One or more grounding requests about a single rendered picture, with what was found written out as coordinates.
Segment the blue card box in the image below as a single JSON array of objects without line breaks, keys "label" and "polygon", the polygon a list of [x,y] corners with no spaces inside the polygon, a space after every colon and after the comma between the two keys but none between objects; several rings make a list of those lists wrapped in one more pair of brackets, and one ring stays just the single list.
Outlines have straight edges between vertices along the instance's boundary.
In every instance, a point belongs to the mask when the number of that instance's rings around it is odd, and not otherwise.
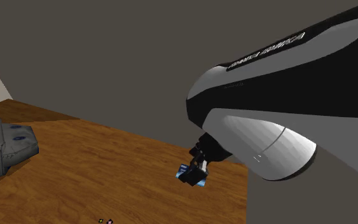
[{"label": "blue card box", "polygon": [[[181,174],[183,174],[185,171],[187,171],[189,168],[189,165],[186,164],[181,164],[177,173],[176,173],[176,178],[178,178]],[[200,180],[196,185],[197,186],[201,186],[204,187],[205,186],[205,182],[206,182],[207,178],[203,178],[202,180]]]}]

